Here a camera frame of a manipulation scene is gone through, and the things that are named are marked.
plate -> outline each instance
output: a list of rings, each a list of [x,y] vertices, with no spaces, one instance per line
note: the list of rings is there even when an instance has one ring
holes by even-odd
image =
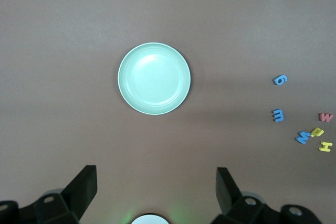
[[[122,60],[118,85],[126,102],[149,115],[176,109],[190,88],[190,70],[183,56],[162,43],[133,48]]]

